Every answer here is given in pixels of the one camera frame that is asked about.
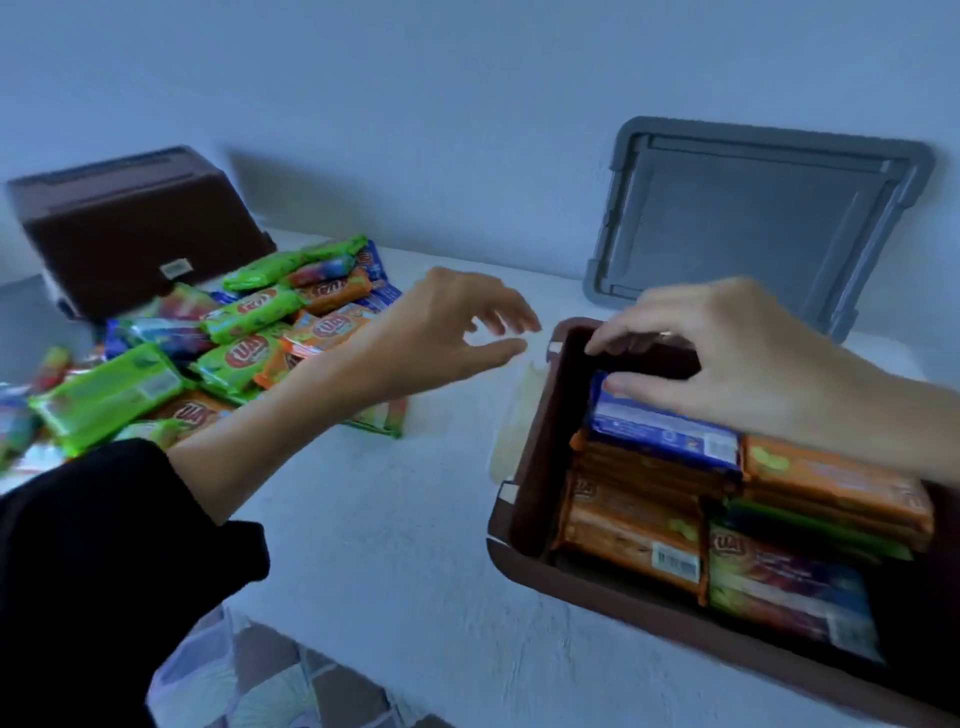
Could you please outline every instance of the green snack packet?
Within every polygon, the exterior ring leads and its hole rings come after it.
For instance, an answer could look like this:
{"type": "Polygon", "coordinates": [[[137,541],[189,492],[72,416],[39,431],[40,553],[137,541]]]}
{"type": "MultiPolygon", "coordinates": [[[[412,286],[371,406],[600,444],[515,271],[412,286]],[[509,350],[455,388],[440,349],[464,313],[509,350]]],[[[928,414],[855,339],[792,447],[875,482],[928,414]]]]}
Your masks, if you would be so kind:
{"type": "Polygon", "coordinates": [[[186,425],[180,420],[144,420],[127,425],[113,438],[114,442],[142,438],[156,443],[160,449],[172,447],[186,425]]]}
{"type": "Polygon", "coordinates": [[[206,334],[214,344],[229,344],[303,308],[296,291],[275,285],[250,294],[204,316],[206,334]]]}
{"type": "Polygon", "coordinates": [[[264,288],[293,273],[305,262],[307,258],[302,251],[270,253],[229,274],[224,278],[224,288],[227,291],[264,288]]]}
{"type": "Polygon", "coordinates": [[[141,344],[75,376],[30,406],[68,457],[76,457],[193,385],[156,344],[141,344]]]}
{"type": "Polygon", "coordinates": [[[190,369],[203,378],[204,389],[220,397],[229,395],[230,401],[236,401],[234,397],[251,386],[253,377],[280,348],[279,337],[287,328],[284,324],[274,324],[240,341],[217,347],[197,359],[190,369]]]}
{"type": "Polygon", "coordinates": [[[403,436],[403,419],[406,416],[407,398],[403,397],[368,407],[344,422],[344,425],[397,439],[403,436]]]}
{"type": "Polygon", "coordinates": [[[314,263],[318,260],[330,260],[342,255],[355,256],[368,242],[366,235],[354,235],[350,240],[337,240],[332,243],[311,245],[301,249],[300,252],[306,257],[308,263],[314,263]]]}

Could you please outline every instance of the red snack packet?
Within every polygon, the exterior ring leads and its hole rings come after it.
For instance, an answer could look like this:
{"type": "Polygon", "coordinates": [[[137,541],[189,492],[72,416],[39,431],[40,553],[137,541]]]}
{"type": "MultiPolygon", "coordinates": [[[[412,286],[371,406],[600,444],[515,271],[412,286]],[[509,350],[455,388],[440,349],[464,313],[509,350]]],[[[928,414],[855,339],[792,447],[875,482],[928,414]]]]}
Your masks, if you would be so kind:
{"type": "Polygon", "coordinates": [[[263,365],[263,369],[253,375],[253,381],[264,389],[270,389],[275,384],[283,381],[287,375],[293,371],[294,367],[302,361],[303,359],[298,356],[293,356],[283,349],[277,349],[270,355],[270,358],[267,359],[267,363],[263,365]]]}
{"type": "Polygon", "coordinates": [[[304,307],[307,313],[314,316],[323,316],[335,311],[347,303],[362,299],[372,291],[367,271],[359,266],[354,268],[346,278],[325,280],[313,285],[297,289],[300,297],[306,301],[304,307]]]}

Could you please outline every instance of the white wall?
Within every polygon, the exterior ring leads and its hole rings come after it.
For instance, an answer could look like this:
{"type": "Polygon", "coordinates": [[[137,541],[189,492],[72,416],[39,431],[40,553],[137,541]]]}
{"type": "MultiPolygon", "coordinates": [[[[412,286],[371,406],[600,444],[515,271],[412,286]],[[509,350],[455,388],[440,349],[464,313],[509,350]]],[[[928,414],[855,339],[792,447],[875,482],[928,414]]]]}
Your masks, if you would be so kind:
{"type": "MultiPolygon", "coordinates": [[[[0,179],[187,142],[274,224],[580,277],[632,116],[919,138],[940,166],[858,327],[960,383],[958,27],[955,0],[3,0],[0,179]]],[[[36,269],[15,231],[0,279],[36,269]]]]}

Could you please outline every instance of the hand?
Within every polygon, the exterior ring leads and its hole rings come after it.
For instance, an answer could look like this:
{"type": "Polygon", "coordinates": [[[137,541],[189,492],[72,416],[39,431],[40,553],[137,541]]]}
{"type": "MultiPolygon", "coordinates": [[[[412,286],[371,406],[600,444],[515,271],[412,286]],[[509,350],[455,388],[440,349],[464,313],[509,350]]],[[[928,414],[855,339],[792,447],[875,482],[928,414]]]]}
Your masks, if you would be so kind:
{"type": "Polygon", "coordinates": [[[371,378],[378,400],[392,400],[501,367],[526,351],[520,338],[467,344],[474,318],[495,336],[540,330],[530,304],[500,279],[433,268],[338,349],[371,378]]]}
{"type": "Polygon", "coordinates": [[[671,331],[693,344],[702,371],[687,381],[618,373],[607,387],[734,429],[832,449],[831,423],[893,378],[809,328],[748,279],[646,291],[597,329],[587,353],[623,352],[671,331]]]}

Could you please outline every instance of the forearm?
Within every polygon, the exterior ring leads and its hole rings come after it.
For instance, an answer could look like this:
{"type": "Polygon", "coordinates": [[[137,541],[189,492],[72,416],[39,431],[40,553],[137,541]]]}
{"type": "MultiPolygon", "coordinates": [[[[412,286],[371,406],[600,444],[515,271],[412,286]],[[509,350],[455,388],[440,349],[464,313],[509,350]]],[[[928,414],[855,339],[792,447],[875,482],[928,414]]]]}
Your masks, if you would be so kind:
{"type": "Polygon", "coordinates": [[[826,419],[824,449],[960,486],[960,393],[883,374],[838,400],[826,419]]]}
{"type": "Polygon", "coordinates": [[[347,350],[304,361],[282,383],[168,456],[216,523],[226,521],[287,459],[327,429],[376,404],[347,350]]]}

